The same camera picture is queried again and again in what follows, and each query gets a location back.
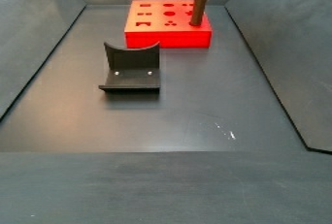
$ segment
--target black holder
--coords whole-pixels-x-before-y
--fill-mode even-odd
[[[103,43],[108,75],[103,91],[159,90],[159,44],[147,48],[121,49]]]

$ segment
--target hole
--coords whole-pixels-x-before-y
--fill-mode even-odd
[[[136,22],[136,26],[140,26],[140,25],[150,26],[150,22],[148,21],[146,21],[146,22]]]
[[[175,12],[172,12],[172,11],[166,11],[166,12],[163,12],[163,15],[166,15],[166,16],[174,16],[174,15],[175,15]]]

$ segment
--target red peg board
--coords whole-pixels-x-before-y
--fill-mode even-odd
[[[210,47],[211,26],[203,14],[200,26],[191,26],[192,0],[135,0],[124,29],[127,48],[159,42],[162,48]]]

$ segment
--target gray floor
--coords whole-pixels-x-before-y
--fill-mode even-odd
[[[5,224],[330,224],[332,159],[318,153],[0,156]]]
[[[162,50],[158,97],[105,97],[125,13],[84,11],[0,124],[0,223],[330,224],[330,156],[305,150],[225,9],[208,50]],[[195,152],[99,152],[172,150]]]
[[[159,94],[99,90],[104,45],[124,47],[127,6],[91,6],[0,124],[0,150],[304,150],[223,7],[208,49],[160,50]]]

